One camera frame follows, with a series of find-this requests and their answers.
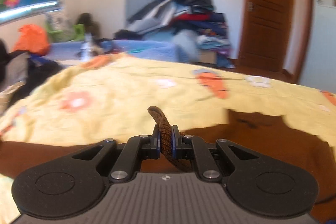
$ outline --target white bottle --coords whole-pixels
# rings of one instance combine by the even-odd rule
[[[93,43],[91,33],[85,34],[85,41],[81,46],[82,50],[82,62],[90,61],[93,58]]]

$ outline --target light strip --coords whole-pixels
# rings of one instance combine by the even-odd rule
[[[31,11],[33,9],[43,8],[43,7],[48,7],[48,6],[54,6],[54,5],[57,5],[57,2],[34,4],[34,5],[23,7],[23,8],[17,8],[17,9],[13,9],[13,10],[10,10],[10,11],[0,13],[0,18],[5,19],[7,17],[12,17],[14,15],[18,15],[18,14],[21,14],[21,13],[24,13],[24,12],[27,12],[27,11]]]

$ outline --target yellow bedsheet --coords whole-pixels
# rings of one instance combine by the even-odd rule
[[[106,138],[126,142],[152,133],[147,113],[160,107],[181,131],[227,123],[225,109],[284,115],[288,126],[318,135],[336,146],[336,106],[318,90],[272,80],[272,88],[251,86],[245,75],[211,69],[226,78],[226,100],[199,84],[193,71],[199,66],[124,57],[97,70],[70,67],[50,78],[0,119],[0,131],[14,123],[5,141],[49,145],[80,145]],[[173,85],[162,88],[158,80]],[[77,112],[62,108],[70,92],[86,92],[90,104]],[[324,111],[319,105],[327,107]],[[11,222],[18,211],[11,198],[12,181],[0,177],[0,224]]]

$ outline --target brown garment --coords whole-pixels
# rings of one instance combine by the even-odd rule
[[[171,158],[171,127],[162,111],[150,107],[148,112],[159,125],[162,150],[171,163],[180,169],[190,168],[185,162]],[[195,128],[184,132],[186,135],[202,137],[214,143],[225,138],[271,156],[275,159],[299,166],[310,172],[318,181],[320,193],[318,204],[311,212],[321,223],[336,219],[336,163],[328,143],[308,133],[291,129],[281,117],[260,113],[239,113],[229,110],[229,124],[209,128]],[[4,142],[0,144],[0,173],[15,178],[27,168],[66,155],[83,146],[54,147],[28,143]],[[145,160],[142,172],[172,173],[179,170],[168,160]]]

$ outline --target door panel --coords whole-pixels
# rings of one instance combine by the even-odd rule
[[[293,0],[248,2],[253,3],[253,8],[245,14],[240,64],[280,72],[289,37]]]

